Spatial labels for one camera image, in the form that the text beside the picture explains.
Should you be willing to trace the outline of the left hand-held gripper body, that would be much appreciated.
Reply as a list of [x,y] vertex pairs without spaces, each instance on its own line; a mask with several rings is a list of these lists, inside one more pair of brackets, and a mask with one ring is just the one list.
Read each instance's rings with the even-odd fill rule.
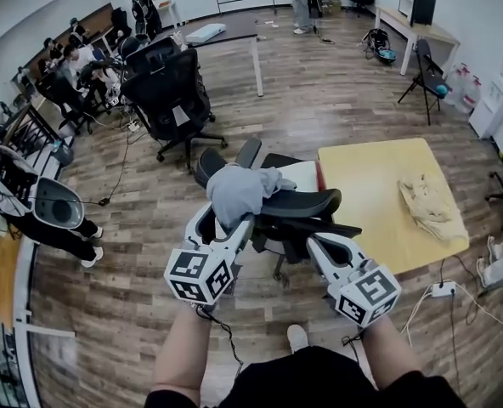
[[235,248],[227,242],[199,245],[186,239],[172,250],[164,278],[177,299],[213,306],[235,280],[234,260]]

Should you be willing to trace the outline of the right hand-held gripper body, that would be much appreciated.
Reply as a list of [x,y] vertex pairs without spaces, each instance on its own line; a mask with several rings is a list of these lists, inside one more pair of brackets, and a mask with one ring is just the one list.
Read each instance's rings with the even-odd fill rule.
[[341,268],[327,280],[334,310],[360,328],[387,314],[401,294],[401,286],[389,268],[370,258],[355,268]]

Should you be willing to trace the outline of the grey clothes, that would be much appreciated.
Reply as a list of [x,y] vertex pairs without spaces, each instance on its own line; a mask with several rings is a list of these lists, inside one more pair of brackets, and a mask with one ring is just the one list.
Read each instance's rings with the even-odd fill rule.
[[218,222],[232,229],[247,214],[260,214],[265,199],[296,189],[297,184],[275,167],[250,169],[229,163],[208,179],[206,196]]

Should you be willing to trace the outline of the black mesh office chair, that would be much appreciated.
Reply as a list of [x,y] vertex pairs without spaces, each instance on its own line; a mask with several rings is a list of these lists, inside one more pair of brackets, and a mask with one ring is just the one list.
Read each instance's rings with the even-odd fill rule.
[[[250,167],[261,148],[259,139],[250,139],[236,157],[236,166]],[[301,161],[289,156],[269,154],[262,167],[304,166]],[[206,149],[200,156],[194,172],[195,181],[206,189],[208,180],[222,167],[229,165],[213,148]],[[258,253],[265,250],[279,255],[273,277],[286,287],[289,280],[280,271],[286,260],[288,264],[299,264],[310,259],[306,240],[312,234],[329,233],[353,239],[362,233],[359,227],[335,224],[332,215],[342,202],[340,190],[299,192],[280,190],[264,200],[261,212],[255,217],[251,231],[251,243]],[[201,242],[211,245],[216,238],[214,211],[209,208],[201,215],[195,229]]]

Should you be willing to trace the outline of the person's right forearm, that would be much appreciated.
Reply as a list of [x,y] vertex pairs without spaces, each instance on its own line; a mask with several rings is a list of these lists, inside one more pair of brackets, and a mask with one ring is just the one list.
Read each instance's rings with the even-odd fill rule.
[[414,350],[387,315],[365,329],[362,345],[371,375],[379,389],[387,388],[410,372],[421,371]]

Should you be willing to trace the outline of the person's left forearm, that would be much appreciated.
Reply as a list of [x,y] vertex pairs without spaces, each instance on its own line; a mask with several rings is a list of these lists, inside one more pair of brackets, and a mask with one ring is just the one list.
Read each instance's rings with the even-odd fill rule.
[[195,308],[187,303],[180,306],[156,356],[153,391],[173,391],[200,406],[211,328],[212,322]]

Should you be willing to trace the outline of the black office chair with tag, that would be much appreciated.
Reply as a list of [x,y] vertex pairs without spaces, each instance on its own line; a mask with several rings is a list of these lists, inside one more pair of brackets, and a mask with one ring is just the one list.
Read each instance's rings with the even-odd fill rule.
[[204,131],[215,122],[210,99],[199,73],[196,50],[189,48],[166,59],[156,68],[137,73],[121,85],[121,93],[131,103],[153,140],[163,144],[156,159],[182,144],[186,166],[191,167],[191,142],[210,139],[228,146],[225,137]]

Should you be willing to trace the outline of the black folding chair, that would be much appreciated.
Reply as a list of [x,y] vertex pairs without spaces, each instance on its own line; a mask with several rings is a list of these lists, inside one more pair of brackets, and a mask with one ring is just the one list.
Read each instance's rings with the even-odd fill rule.
[[430,126],[431,109],[436,105],[438,111],[440,111],[440,101],[446,96],[437,94],[435,87],[437,85],[445,85],[448,89],[449,87],[444,79],[444,71],[432,59],[430,45],[426,39],[422,38],[416,42],[415,55],[417,58],[418,73],[412,78],[412,83],[399,98],[398,103],[400,104],[410,92],[413,92],[416,88],[420,88],[425,100],[427,125]]

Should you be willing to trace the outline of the yellow square table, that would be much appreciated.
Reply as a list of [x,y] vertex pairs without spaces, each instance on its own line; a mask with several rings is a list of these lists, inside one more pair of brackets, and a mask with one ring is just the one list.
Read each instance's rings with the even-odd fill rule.
[[342,192],[333,215],[338,224],[360,227],[354,238],[365,255],[402,274],[469,248],[467,237],[441,241],[416,225],[398,189],[400,179],[424,174],[456,209],[444,174],[426,140],[401,139],[322,147],[325,186]]

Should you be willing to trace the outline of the person's right white shoe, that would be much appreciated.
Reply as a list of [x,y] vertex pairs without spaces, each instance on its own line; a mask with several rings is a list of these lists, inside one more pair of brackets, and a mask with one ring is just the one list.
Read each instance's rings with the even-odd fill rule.
[[287,328],[286,335],[293,354],[309,346],[308,334],[302,326],[290,325]]

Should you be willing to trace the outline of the white pad with red edge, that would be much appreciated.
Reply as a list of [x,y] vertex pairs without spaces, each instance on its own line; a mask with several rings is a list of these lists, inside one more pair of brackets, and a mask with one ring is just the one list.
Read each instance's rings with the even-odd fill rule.
[[318,192],[318,172],[315,161],[300,161],[279,167],[284,179],[297,185],[298,192]]

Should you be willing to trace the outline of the beige crumpled cloth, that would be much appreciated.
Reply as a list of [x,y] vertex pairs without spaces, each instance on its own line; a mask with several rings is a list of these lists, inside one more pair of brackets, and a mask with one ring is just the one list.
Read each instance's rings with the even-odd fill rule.
[[427,173],[404,176],[398,190],[418,227],[441,242],[469,240],[461,213],[438,178]]

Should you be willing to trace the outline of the person's black clothing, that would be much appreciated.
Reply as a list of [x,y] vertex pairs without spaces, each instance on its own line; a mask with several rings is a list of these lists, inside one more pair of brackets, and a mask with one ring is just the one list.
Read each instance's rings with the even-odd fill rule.
[[249,365],[212,408],[466,408],[443,377],[411,371],[374,388],[357,362],[321,347]]

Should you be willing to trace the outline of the grey and white backpack rig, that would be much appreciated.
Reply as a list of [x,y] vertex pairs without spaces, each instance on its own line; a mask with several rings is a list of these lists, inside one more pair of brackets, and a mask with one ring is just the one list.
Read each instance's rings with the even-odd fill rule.
[[73,230],[85,218],[80,196],[68,186],[39,175],[14,150],[0,145],[0,211]]

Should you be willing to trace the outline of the clear water bottle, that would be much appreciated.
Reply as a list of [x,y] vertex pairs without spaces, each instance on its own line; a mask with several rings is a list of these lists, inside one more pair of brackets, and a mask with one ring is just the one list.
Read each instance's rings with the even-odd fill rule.
[[454,65],[445,79],[449,87],[449,91],[444,98],[447,105],[455,106],[464,82],[465,69],[464,64]]
[[464,87],[461,88],[461,98],[456,103],[456,109],[463,114],[470,114],[476,108],[481,97],[481,85],[479,78],[473,76]]

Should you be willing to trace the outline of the white flat box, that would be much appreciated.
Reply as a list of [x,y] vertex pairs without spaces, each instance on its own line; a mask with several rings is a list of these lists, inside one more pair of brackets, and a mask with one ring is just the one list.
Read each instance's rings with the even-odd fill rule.
[[211,23],[202,26],[201,28],[192,31],[185,37],[185,41],[191,44],[202,44],[208,42],[210,39],[224,33],[226,25],[222,23]]

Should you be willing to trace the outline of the white water dispenser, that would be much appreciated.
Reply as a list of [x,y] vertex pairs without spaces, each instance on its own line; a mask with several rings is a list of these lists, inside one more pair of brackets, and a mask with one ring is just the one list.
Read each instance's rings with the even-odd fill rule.
[[503,59],[500,69],[481,90],[480,100],[469,118],[469,124],[480,139],[488,139],[503,123]]

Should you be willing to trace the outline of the black backpack rig on floor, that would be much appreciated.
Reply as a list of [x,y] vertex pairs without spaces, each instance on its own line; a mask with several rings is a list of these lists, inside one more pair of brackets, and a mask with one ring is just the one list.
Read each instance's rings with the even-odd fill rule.
[[383,64],[391,65],[397,59],[391,49],[387,32],[381,28],[370,29],[361,43],[365,46],[364,53],[367,60],[376,58]]

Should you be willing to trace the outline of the grey table with white legs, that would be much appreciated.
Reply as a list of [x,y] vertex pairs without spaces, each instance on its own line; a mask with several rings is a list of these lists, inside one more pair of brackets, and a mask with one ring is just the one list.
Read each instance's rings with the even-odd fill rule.
[[[195,31],[202,26],[211,23],[222,23],[226,25],[226,31],[212,39],[208,42],[202,44],[191,44],[185,41],[185,37],[192,31]],[[238,13],[223,15],[220,21],[212,22],[208,20],[194,21],[191,22],[180,30],[184,42],[194,48],[205,47],[209,45],[214,45],[218,43],[234,42],[239,40],[247,40],[250,44],[251,58],[253,63],[253,70],[255,75],[255,81],[257,86],[257,96],[259,98],[263,97],[263,78],[259,60],[258,53],[258,34],[257,34],[257,20],[252,14],[248,13]]]

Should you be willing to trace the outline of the small white table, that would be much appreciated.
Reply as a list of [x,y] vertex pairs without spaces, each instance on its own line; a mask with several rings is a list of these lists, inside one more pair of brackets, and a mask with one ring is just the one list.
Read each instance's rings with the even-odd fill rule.
[[171,21],[169,24],[173,26],[174,29],[181,26],[181,20],[176,8],[176,3],[173,0],[167,0],[158,4],[157,11],[162,17],[164,14],[169,14]]

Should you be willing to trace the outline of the light wooden desk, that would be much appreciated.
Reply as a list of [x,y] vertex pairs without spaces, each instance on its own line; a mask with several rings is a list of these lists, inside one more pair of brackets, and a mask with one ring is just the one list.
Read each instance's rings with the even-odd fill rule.
[[380,27],[382,21],[393,28],[397,33],[401,34],[407,41],[404,51],[404,57],[399,71],[399,74],[401,76],[404,76],[406,74],[408,64],[410,62],[411,52],[414,50],[417,41],[424,38],[440,41],[452,46],[449,57],[446,60],[446,63],[442,66],[442,69],[444,71],[444,78],[447,77],[447,73],[452,68],[455,56],[460,47],[460,42],[455,37],[453,37],[444,28],[435,23],[433,23],[432,25],[410,25],[409,21],[399,11],[376,6],[376,29]]

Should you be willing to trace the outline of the black computer case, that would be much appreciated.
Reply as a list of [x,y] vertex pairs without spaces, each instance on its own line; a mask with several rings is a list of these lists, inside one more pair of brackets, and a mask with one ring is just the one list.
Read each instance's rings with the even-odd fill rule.
[[414,24],[430,26],[433,22],[435,6],[436,0],[412,0],[410,26]]

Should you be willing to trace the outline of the brown wooden desk white frame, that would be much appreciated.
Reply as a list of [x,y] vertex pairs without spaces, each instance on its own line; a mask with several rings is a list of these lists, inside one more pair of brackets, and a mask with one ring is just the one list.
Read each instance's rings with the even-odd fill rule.
[[0,235],[0,321],[7,328],[53,336],[75,338],[74,331],[64,331],[29,322],[31,311],[27,308],[26,299],[18,299],[17,287],[18,262],[21,251],[21,239],[12,238],[10,234]]

